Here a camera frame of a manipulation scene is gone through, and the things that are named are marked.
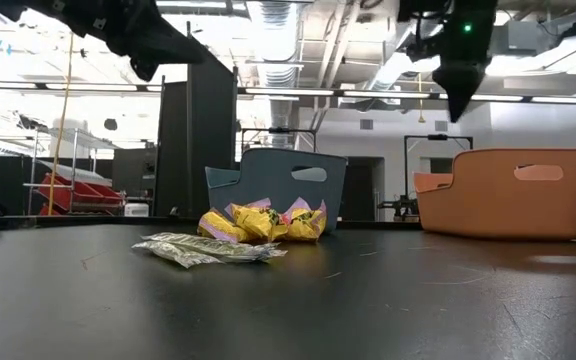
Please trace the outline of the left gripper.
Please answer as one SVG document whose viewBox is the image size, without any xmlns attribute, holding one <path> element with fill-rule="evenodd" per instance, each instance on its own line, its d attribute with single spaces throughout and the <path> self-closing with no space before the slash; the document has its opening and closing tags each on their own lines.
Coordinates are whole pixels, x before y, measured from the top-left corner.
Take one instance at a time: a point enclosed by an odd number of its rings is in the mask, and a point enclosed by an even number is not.
<svg viewBox="0 0 576 360">
<path fill-rule="evenodd" d="M 161 20 L 153 0 L 0 0 L 0 13 L 19 21 L 34 10 L 67 25 L 76 35 L 103 41 L 130 57 L 137 77 L 150 81 L 162 64 L 198 64 L 204 46 Z"/>
</svg>

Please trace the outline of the metal shelf rack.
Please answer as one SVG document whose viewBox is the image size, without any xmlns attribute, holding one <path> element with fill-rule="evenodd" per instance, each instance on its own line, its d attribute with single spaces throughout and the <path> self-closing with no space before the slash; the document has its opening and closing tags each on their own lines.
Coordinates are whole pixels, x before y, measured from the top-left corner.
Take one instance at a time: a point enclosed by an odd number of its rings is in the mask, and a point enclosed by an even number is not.
<svg viewBox="0 0 576 360">
<path fill-rule="evenodd" d="M 68 164 L 62 164 L 59 158 L 43 160 L 38 157 L 40 137 L 42 135 L 50 136 L 56 145 L 66 146 L 68 149 L 66 156 L 70 160 Z M 47 128 L 38 131 L 34 136 L 30 178 L 23 184 L 23 187 L 29 192 L 27 212 L 40 215 L 39 212 L 45 199 L 35 191 L 35 188 L 42 182 L 46 173 L 51 173 L 52 176 L 60 175 L 72 182 L 88 182 L 112 188 L 112 181 L 97 173 L 98 152 L 100 150 L 113 152 L 117 149 L 118 147 L 111 141 L 94 136 L 90 132 L 78 128 L 66 128 L 64 130 Z"/>
</svg>

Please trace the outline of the long ceiling light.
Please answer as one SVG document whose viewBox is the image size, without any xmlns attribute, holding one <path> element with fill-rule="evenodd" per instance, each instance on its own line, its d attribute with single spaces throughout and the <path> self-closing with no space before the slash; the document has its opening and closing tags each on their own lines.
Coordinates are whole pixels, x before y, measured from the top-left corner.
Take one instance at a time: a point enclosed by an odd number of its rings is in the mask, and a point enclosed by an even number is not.
<svg viewBox="0 0 576 360">
<path fill-rule="evenodd" d="M 573 96 L 529 96 L 529 95 L 475 94 L 470 98 L 470 100 L 475 101 L 475 102 L 576 105 L 576 97 L 573 97 Z"/>
<path fill-rule="evenodd" d="M 429 99 L 432 94 L 423 92 L 382 92 L 364 90 L 344 90 L 341 97 L 377 99 Z"/>
<path fill-rule="evenodd" d="M 239 94 L 264 95 L 264 96 L 306 96 L 306 97 L 332 97 L 334 90 L 328 89 L 305 89 L 305 88 L 247 88 L 240 87 Z"/>
</svg>

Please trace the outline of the black partition panel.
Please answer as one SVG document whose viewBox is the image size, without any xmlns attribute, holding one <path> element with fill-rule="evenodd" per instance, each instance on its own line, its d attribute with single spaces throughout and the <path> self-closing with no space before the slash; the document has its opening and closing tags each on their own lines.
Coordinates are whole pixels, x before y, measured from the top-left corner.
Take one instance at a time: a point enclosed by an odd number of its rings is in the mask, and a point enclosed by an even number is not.
<svg viewBox="0 0 576 360">
<path fill-rule="evenodd" d="M 162 82 L 153 214 L 197 219 L 210 208 L 205 169 L 234 164 L 237 81 L 205 46 L 183 82 Z"/>
</svg>

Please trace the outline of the blue-grey plastic bin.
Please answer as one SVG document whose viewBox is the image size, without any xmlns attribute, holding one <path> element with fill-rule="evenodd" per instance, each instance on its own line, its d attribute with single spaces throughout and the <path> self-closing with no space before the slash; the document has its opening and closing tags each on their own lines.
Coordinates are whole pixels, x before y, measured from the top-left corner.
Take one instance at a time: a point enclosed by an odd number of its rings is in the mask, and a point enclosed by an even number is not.
<svg viewBox="0 0 576 360">
<path fill-rule="evenodd" d="M 271 207 L 285 212 L 301 198 L 317 209 L 326 205 L 330 233 L 337 227 L 347 159 L 341 156 L 256 148 L 243 153 L 240 168 L 205 169 L 212 208 L 224 210 L 234 203 L 245 205 L 269 199 Z"/>
</svg>

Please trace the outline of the yellow sour patch candy packet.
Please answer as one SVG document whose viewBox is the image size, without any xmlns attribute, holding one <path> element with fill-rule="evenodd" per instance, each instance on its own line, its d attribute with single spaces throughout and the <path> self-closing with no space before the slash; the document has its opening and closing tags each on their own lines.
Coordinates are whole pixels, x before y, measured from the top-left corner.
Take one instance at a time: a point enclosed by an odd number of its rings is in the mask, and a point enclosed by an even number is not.
<svg viewBox="0 0 576 360">
<path fill-rule="evenodd" d="M 225 210 L 235 225 L 250 235 L 251 241 L 271 243 L 288 233 L 283 215 L 272 208 L 269 198 L 246 205 L 231 203 Z"/>
<path fill-rule="evenodd" d="M 282 214 L 282 220 L 287 226 L 287 240 L 316 242 L 326 228 L 327 207 L 321 201 L 318 208 L 312 209 L 306 200 L 299 197 Z"/>
<path fill-rule="evenodd" d="M 236 226 L 216 209 L 212 208 L 199 220 L 197 232 L 200 236 L 232 243 L 247 242 L 250 235 Z"/>
</svg>

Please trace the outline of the red storage bins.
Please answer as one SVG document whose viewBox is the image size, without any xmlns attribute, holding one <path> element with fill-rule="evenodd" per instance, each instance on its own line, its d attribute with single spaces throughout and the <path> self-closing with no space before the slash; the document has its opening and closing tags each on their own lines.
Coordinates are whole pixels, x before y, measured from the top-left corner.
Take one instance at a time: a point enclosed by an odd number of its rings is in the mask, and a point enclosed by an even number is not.
<svg viewBox="0 0 576 360">
<path fill-rule="evenodd" d="M 40 215 L 67 214 L 108 214 L 119 212 L 123 205 L 122 196 L 111 187 L 88 182 L 80 182 L 46 173 L 35 188 L 45 202 Z"/>
</svg>

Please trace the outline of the orange plastic bin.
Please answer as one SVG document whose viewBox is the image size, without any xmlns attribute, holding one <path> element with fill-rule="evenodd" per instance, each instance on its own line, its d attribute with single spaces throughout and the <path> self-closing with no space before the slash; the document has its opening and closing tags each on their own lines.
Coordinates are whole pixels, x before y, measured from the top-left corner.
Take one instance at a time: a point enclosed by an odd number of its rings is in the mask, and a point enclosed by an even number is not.
<svg viewBox="0 0 576 360">
<path fill-rule="evenodd" d="M 576 239 L 576 148 L 485 148 L 413 175 L 421 225 L 502 240 Z"/>
</svg>

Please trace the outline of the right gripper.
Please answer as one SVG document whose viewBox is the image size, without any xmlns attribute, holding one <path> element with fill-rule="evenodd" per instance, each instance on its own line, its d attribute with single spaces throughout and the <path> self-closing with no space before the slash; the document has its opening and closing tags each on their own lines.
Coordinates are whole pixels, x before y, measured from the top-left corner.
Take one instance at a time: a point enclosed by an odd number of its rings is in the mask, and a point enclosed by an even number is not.
<svg viewBox="0 0 576 360">
<path fill-rule="evenodd" d="M 459 121 L 485 77 L 498 0 L 399 0 L 400 22 L 413 20 L 406 55 L 417 61 L 438 56 L 432 79 L 448 101 L 450 121 Z"/>
</svg>

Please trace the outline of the yellow hanging pendant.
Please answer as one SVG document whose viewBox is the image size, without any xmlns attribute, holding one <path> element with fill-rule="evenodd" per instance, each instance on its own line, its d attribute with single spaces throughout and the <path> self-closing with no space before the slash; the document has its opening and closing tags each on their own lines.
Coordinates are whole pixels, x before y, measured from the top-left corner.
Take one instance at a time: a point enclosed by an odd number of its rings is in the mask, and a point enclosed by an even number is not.
<svg viewBox="0 0 576 360">
<path fill-rule="evenodd" d="M 418 91 L 419 91 L 419 92 L 422 92 L 422 91 L 423 91 L 422 85 L 423 85 L 423 84 L 422 84 L 422 73 L 418 73 L 418 75 L 417 75 L 417 87 L 418 87 Z M 426 120 L 425 120 L 425 118 L 424 118 L 424 116 L 423 116 L 423 106 L 424 106 L 424 102 L 423 102 L 423 101 L 424 101 L 423 99 L 419 99 L 419 100 L 418 100 L 418 104 L 419 104 L 419 105 L 418 105 L 418 107 L 419 107 L 419 108 L 418 108 L 418 110 L 419 110 L 418 122 L 419 122 L 419 123 L 425 123 L 425 122 L 426 122 Z"/>
</svg>

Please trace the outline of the black metal frame stand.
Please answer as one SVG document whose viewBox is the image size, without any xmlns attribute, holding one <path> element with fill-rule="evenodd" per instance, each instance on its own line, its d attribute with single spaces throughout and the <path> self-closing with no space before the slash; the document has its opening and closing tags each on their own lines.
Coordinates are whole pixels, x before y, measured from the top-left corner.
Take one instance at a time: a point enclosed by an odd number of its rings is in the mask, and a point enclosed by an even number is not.
<svg viewBox="0 0 576 360">
<path fill-rule="evenodd" d="M 288 161 L 312 158 L 318 151 L 317 132 L 309 129 L 242 128 L 239 162 Z"/>
<path fill-rule="evenodd" d="M 453 140 L 459 146 L 461 146 L 460 140 L 465 140 L 468 142 L 468 149 L 474 149 L 474 138 L 471 136 L 450 136 L 447 134 L 436 133 L 436 134 L 429 134 L 429 135 L 405 135 L 403 137 L 404 142 L 404 194 L 399 197 L 399 205 L 400 209 L 398 210 L 398 215 L 401 217 L 403 222 L 406 222 L 408 219 L 412 219 L 414 217 L 417 220 L 420 220 L 420 215 L 418 212 L 418 204 L 416 199 L 410 198 L 409 192 L 409 147 L 408 141 L 410 139 L 421 140 L 425 139 L 428 141 L 448 141 Z"/>
</svg>

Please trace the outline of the silver air duct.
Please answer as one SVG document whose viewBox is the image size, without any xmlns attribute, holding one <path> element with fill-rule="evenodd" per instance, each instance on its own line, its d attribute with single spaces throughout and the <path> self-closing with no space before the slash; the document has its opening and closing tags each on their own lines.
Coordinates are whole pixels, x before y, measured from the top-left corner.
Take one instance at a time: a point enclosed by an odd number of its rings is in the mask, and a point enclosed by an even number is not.
<svg viewBox="0 0 576 360">
<path fill-rule="evenodd" d="M 265 88 L 293 88 L 297 84 L 297 41 L 301 6 L 295 3 L 263 1 L 256 3 L 255 21 L 260 29 L 259 56 L 264 62 L 278 65 L 259 68 L 260 83 Z M 294 128 L 294 100 L 270 100 L 267 128 Z M 294 133 L 268 133 L 268 145 L 294 149 Z"/>
<path fill-rule="evenodd" d="M 382 63 L 376 73 L 366 81 L 362 89 L 367 91 L 400 90 L 397 82 L 401 79 L 416 78 L 431 72 L 439 66 L 439 57 L 431 55 L 411 59 L 407 50 L 417 44 L 417 40 L 437 35 L 443 28 L 438 19 L 397 20 L 395 15 L 388 17 L 388 32 L 382 41 Z"/>
</svg>

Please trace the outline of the black cabinet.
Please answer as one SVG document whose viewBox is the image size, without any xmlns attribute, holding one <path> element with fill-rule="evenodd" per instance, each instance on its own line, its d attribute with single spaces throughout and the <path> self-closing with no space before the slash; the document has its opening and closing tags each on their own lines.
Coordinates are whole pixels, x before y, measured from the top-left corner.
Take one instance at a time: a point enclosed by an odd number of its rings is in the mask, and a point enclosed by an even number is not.
<svg viewBox="0 0 576 360">
<path fill-rule="evenodd" d="M 151 198 L 155 187 L 156 149 L 117 149 L 112 187 L 127 197 Z"/>
</svg>

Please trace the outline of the black tripod base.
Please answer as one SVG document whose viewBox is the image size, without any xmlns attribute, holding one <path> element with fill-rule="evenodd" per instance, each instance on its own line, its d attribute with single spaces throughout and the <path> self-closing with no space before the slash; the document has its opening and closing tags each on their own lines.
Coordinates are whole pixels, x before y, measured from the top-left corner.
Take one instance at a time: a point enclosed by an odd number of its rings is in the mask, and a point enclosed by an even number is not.
<svg viewBox="0 0 576 360">
<path fill-rule="evenodd" d="M 409 199 L 404 196 L 394 201 L 383 201 L 377 205 L 377 208 L 393 210 L 394 222 L 420 222 L 419 208 L 416 198 Z"/>
</svg>

